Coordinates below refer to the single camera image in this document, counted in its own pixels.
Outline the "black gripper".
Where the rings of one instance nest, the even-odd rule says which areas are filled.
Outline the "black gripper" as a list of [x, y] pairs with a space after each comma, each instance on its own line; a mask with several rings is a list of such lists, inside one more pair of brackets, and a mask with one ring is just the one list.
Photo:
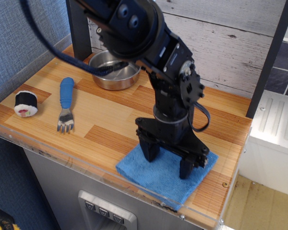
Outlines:
[[153, 161], [160, 147], [182, 157], [180, 178], [187, 179], [194, 167], [205, 167], [209, 148], [194, 134], [188, 118], [174, 123], [164, 123], [156, 118], [139, 117], [135, 120], [136, 133], [147, 161]]

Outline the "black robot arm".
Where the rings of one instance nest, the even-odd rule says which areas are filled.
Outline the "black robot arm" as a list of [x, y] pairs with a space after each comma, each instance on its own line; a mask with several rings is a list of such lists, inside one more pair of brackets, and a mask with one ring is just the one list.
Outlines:
[[181, 157], [180, 178], [207, 164], [209, 148], [197, 138], [194, 110], [209, 112], [198, 103], [204, 86], [196, 73], [192, 52], [165, 23], [152, 0], [80, 0], [99, 36], [116, 58], [145, 70], [155, 91], [153, 118], [137, 118], [137, 136], [148, 161], [160, 148]]

